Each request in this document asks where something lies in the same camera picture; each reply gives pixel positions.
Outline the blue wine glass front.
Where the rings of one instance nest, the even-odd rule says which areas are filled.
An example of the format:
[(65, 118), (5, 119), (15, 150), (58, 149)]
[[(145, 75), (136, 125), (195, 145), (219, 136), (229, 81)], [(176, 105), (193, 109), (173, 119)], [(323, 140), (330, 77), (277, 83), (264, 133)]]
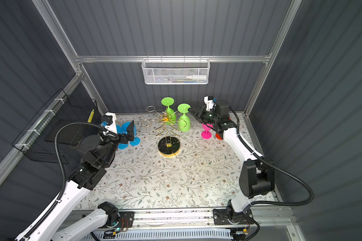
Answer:
[(137, 130), (135, 122), (126, 122), (121, 127), (122, 132), (127, 135), (129, 144), (131, 146), (138, 146), (140, 144), (140, 138), (137, 136)]

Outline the blue wine glass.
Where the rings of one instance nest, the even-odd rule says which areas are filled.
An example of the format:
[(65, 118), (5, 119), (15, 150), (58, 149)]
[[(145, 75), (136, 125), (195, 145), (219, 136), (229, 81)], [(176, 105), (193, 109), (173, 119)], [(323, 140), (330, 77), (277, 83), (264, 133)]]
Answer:
[(126, 149), (128, 147), (128, 136), (122, 131), (122, 128), (119, 125), (116, 125), (117, 134), (119, 136), (119, 145), (118, 149)]
[(122, 132), (127, 135), (129, 144), (131, 146), (138, 146), (140, 144), (140, 138), (137, 136), (137, 130), (135, 122), (126, 122), (121, 127)]

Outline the pink wine glass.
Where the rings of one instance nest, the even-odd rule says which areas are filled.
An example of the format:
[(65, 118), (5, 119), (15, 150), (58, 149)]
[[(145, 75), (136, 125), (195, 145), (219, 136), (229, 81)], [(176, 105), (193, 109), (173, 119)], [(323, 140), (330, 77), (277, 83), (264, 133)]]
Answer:
[(204, 131), (201, 133), (201, 137), (203, 139), (210, 139), (212, 137), (212, 133), (210, 132), (212, 129), (212, 125), (211, 124), (202, 124), (202, 128), (204, 129)]

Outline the red wine glass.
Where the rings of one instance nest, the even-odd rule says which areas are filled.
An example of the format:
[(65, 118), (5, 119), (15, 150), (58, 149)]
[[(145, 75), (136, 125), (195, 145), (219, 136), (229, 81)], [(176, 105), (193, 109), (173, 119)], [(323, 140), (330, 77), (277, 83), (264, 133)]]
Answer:
[(218, 140), (223, 140), (222, 137), (221, 137), (218, 133), (215, 134), (215, 137), (216, 137)]

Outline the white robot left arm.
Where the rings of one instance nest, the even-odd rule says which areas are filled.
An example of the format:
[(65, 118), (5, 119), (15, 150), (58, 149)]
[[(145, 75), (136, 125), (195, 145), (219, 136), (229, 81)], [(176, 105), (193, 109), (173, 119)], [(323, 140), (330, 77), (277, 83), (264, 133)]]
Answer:
[[(15, 237), (16, 241), (79, 241), (85, 235), (103, 226), (115, 233), (123, 232), (131, 226), (132, 220), (123, 218), (118, 208), (106, 201), (80, 221), (62, 231), (58, 230), (76, 205), (97, 186), (106, 174), (106, 169), (111, 166), (119, 144), (128, 144), (135, 139), (134, 121), (130, 122), (126, 133), (113, 130), (111, 126), (114, 123), (110, 115), (105, 115), (100, 125), (73, 122), (57, 131), (54, 148), (62, 174), (62, 188), (42, 213)], [(91, 126), (97, 129), (98, 134), (86, 137), (77, 147), (76, 150), (81, 155), (81, 163), (70, 176), (67, 176), (58, 141), (60, 134), (70, 126)]]

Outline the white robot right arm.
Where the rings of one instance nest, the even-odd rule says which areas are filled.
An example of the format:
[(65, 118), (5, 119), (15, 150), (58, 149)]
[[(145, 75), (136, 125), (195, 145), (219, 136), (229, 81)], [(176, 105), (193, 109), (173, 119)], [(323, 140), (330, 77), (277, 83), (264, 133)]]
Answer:
[(204, 97), (204, 106), (191, 110), (194, 118), (213, 130), (234, 150), (240, 160), (239, 192), (228, 202), (225, 218), (231, 224), (237, 224), (247, 210), (264, 195), (275, 189), (275, 172), (259, 159), (260, 155), (240, 133), (240, 120), (234, 113), (236, 121), (230, 118), (233, 109), (226, 100), (217, 100), (213, 96)]

